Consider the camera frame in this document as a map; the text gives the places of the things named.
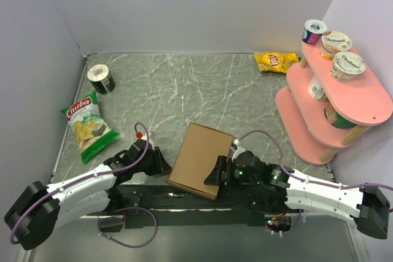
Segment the brown cardboard box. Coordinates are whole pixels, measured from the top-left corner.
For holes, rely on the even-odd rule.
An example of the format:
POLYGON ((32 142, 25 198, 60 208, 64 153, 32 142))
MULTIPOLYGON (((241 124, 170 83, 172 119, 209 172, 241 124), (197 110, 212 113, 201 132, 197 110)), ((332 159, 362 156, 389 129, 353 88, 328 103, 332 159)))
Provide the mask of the brown cardboard box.
POLYGON ((190 123, 167 184, 215 200, 218 186, 205 185, 219 156, 227 156, 233 135, 197 123, 190 123))

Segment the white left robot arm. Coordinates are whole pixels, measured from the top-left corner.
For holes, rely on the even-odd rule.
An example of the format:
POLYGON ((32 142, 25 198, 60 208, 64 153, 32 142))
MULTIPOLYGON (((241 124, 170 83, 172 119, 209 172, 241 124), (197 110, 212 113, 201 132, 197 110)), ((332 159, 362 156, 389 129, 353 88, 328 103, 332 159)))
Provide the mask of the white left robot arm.
POLYGON ((33 182, 4 216, 11 230, 10 242, 32 250, 55 229, 84 215, 117 214, 125 207, 119 185, 137 173, 155 176, 170 170, 158 147, 138 140, 128 150, 77 177, 49 185, 33 182))

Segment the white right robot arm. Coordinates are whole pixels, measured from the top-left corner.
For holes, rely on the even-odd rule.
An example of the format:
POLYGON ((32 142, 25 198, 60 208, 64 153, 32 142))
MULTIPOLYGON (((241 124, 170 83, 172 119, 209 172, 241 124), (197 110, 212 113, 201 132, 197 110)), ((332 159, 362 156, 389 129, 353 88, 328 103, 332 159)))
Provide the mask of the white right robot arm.
POLYGON ((220 155, 204 184, 260 187, 254 201, 269 214, 287 210, 329 215, 355 225, 362 234, 387 239, 391 204, 378 185, 350 187, 310 177, 298 170, 266 164, 245 150, 220 155))

